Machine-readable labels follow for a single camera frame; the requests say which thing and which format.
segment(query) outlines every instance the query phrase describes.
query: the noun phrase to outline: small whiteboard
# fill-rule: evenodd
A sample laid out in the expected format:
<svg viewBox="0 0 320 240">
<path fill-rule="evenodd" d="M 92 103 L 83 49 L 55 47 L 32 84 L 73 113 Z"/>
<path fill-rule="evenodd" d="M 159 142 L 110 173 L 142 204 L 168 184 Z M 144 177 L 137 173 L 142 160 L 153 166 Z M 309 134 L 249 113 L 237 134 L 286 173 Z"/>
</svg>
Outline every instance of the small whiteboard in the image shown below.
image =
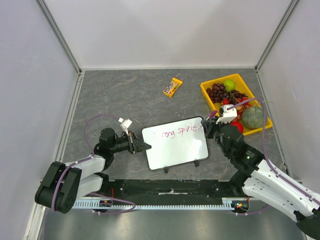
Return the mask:
<svg viewBox="0 0 320 240">
<path fill-rule="evenodd" d="M 150 170 L 206 159 L 209 153 L 201 120 L 197 116 L 143 128 L 143 141 L 151 145 L 146 150 Z"/>
</svg>

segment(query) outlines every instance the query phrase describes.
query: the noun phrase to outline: cantaloupe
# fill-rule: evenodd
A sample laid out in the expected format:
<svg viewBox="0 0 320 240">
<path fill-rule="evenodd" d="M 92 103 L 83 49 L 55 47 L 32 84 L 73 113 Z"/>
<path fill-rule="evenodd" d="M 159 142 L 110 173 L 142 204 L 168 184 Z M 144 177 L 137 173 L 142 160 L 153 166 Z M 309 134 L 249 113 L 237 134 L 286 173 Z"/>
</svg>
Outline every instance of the cantaloupe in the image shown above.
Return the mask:
<svg viewBox="0 0 320 240">
<path fill-rule="evenodd" d="M 264 112 L 260 106 L 246 108 L 241 116 L 244 126 L 248 129 L 262 128 L 264 124 Z"/>
</svg>

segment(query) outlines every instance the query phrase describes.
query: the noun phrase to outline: red tomato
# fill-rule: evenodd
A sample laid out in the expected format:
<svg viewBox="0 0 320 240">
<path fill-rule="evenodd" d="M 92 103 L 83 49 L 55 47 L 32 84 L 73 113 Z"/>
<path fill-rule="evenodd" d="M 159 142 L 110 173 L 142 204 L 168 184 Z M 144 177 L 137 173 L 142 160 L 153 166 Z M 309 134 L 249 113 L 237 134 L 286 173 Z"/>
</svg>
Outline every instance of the red tomato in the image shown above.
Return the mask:
<svg viewBox="0 0 320 240">
<path fill-rule="evenodd" d="M 229 100 L 227 98 L 223 99 L 221 102 L 221 105 L 227 105 L 230 104 Z"/>
<path fill-rule="evenodd" d="M 242 126 L 242 124 L 238 121 L 233 121 L 233 122 L 230 122 L 230 125 L 231 126 L 236 126 L 238 128 L 238 131 L 240 133 L 243 133 L 244 132 L 244 126 Z"/>
</svg>

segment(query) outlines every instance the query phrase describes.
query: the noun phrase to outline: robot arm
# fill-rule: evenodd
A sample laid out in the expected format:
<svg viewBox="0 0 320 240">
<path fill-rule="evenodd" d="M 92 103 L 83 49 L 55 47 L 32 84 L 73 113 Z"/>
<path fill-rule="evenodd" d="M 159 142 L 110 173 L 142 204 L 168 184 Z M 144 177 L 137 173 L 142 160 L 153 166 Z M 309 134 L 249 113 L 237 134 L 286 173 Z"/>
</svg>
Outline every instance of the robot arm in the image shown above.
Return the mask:
<svg viewBox="0 0 320 240">
<path fill-rule="evenodd" d="M 230 105 L 220 109 L 221 117 L 203 120 L 205 136 L 215 139 L 225 157 L 238 172 L 231 178 L 233 192 L 259 199 L 291 218 L 300 230 L 320 239 L 320 194 L 307 189 L 279 170 L 265 156 L 244 141 L 237 127 L 229 125 L 236 117 Z"/>
<path fill-rule="evenodd" d="M 56 211 L 65 214 L 71 210 L 76 199 L 99 190 L 107 192 L 101 187 L 103 181 L 107 182 L 109 177 L 102 171 L 110 167 L 115 159 L 114 154 L 126 150 L 135 154 L 151 148 L 149 144 L 139 140 L 132 131 L 127 131 L 118 137 L 112 128 L 103 129 L 99 143 L 94 147 L 94 156 L 85 158 L 88 160 L 67 163 L 53 162 L 35 194 L 35 202 L 48 208 L 52 207 L 58 180 L 71 164 L 72 167 L 63 177 L 55 198 L 54 209 Z"/>
</svg>

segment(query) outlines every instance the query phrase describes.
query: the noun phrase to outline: yellow tray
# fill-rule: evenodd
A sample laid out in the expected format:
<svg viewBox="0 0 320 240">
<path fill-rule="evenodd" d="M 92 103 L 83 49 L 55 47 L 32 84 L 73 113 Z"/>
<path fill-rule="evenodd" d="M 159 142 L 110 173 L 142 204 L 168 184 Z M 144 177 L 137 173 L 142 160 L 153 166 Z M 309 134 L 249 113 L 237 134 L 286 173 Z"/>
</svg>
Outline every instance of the yellow tray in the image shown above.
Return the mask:
<svg viewBox="0 0 320 240">
<path fill-rule="evenodd" d="M 237 73 L 229 75 L 229 76 L 224 76 L 224 77 L 220 77 L 220 78 L 217 78 L 217 79 L 213 79 L 213 80 L 210 80 L 210 81 L 205 81 L 205 82 L 201 83 L 201 85 L 200 85 L 201 86 L 201 91 L 202 91 L 202 94 L 203 94 L 205 100 L 209 104 L 209 106 L 210 106 L 212 111 L 217 110 L 218 113 L 216 115 L 218 115 L 218 116 L 219 116 L 219 108 L 221 107 L 221 103 L 213 103 L 211 101 L 208 93 L 206 92 L 206 89 L 207 88 L 212 88 L 212 86 L 215 83 L 221 83 L 222 84 L 227 79 L 231 79 L 232 81 L 235 82 L 235 90 L 240 91 L 242 94 L 246 94 L 250 99 L 253 99 L 255 97 L 252 94 L 252 92 L 250 91 L 250 89 L 248 88 L 248 86 L 246 85 L 246 83 L 244 82 L 244 80 Z M 253 106 L 256 103 L 258 103 L 258 101 L 257 100 L 253 100 L 253 101 L 250 101 L 249 103 Z M 266 121 L 265 128 L 269 129 L 269 128 L 272 127 L 272 125 L 273 125 L 273 123 L 270 120 L 270 118 L 268 117 L 268 119 Z M 261 131 L 262 131 L 262 127 L 257 128 L 257 129 L 249 129 L 249 128 L 246 128 L 243 125 L 243 135 L 245 135 L 245 136 L 249 135 L 249 134 L 254 134 L 254 133 L 257 133 L 257 132 L 261 132 Z"/>
</svg>

